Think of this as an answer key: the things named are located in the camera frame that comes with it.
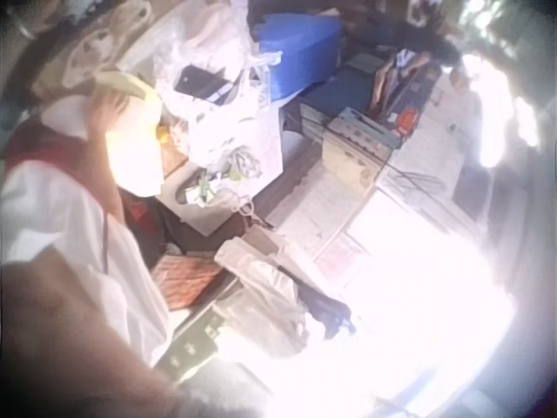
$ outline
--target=blue container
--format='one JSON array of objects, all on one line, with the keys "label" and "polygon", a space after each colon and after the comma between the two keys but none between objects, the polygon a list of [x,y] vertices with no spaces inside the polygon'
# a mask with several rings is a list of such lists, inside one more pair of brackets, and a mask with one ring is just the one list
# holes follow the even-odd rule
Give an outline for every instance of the blue container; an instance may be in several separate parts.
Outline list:
[{"label": "blue container", "polygon": [[271,67],[271,99],[326,81],[337,67],[341,23],[336,17],[293,13],[269,15],[256,28],[261,52],[282,51]]}]

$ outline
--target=white shirt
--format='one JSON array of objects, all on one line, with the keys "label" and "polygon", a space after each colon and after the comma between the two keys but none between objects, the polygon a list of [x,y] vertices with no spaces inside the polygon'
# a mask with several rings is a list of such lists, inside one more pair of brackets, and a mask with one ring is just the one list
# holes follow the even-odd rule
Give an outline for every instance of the white shirt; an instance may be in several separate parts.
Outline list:
[{"label": "white shirt", "polygon": [[395,64],[397,69],[402,70],[404,69],[410,60],[416,56],[416,52],[410,50],[402,50],[399,52],[395,58]]},{"label": "white shirt", "polygon": [[27,161],[0,192],[2,262],[28,262],[54,246],[76,272],[109,325],[154,366],[171,340],[168,308],[127,227],[108,217],[103,273],[103,211],[93,196],[52,165]]}]

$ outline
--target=yellow object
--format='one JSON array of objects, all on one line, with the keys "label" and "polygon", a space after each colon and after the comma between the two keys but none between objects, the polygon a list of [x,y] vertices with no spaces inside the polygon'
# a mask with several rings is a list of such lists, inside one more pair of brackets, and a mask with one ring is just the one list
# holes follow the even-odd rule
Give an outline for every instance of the yellow object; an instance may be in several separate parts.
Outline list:
[{"label": "yellow object", "polygon": [[106,134],[114,179],[120,187],[139,197],[160,194],[164,174],[157,127],[163,102],[148,84],[129,74],[102,72],[95,80],[97,86],[130,96],[128,107]]},{"label": "yellow object", "polygon": [[157,139],[159,143],[163,145],[166,144],[170,136],[171,133],[168,131],[168,128],[166,126],[159,126],[157,128]]}]

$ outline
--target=black cloth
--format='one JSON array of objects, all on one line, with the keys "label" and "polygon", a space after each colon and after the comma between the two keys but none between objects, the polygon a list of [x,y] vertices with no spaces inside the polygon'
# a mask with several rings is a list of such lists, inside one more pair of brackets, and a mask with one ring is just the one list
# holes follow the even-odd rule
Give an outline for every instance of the black cloth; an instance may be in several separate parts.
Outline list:
[{"label": "black cloth", "polygon": [[408,22],[391,21],[388,18],[375,19],[361,24],[353,32],[360,41],[373,45],[385,45],[397,50],[429,52],[433,60],[448,67],[462,63],[462,55],[456,46],[437,35],[429,28],[419,28]]}]

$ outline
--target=hand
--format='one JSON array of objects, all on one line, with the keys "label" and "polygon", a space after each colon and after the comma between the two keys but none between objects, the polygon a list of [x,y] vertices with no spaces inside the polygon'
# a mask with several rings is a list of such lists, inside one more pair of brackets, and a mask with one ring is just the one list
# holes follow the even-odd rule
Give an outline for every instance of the hand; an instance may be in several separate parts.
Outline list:
[{"label": "hand", "polygon": [[96,89],[85,115],[89,132],[106,134],[117,122],[129,103],[129,97],[115,90]]}]

